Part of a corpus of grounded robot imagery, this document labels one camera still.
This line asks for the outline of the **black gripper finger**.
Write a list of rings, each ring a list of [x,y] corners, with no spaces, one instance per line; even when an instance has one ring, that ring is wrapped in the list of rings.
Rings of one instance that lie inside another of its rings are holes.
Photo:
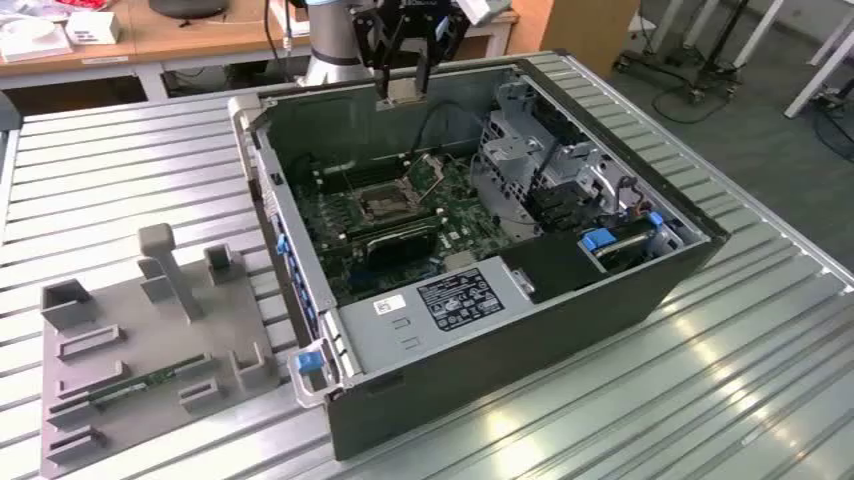
[[[372,25],[372,63],[375,73],[379,75],[376,89],[382,99],[388,98],[392,62],[403,44],[406,24],[406,19],[399,19],[395,24],[387,24],[376,19]]]
[[[440,60],[438,36],[440,24],[442,21],[439,19],[432,19],[428,24],[423,25],[424,30],[419,35],[412,35],[412,38],[418,39],[423,43],[415,75],[415,86],[420,95],[427,93],[431,70]]]

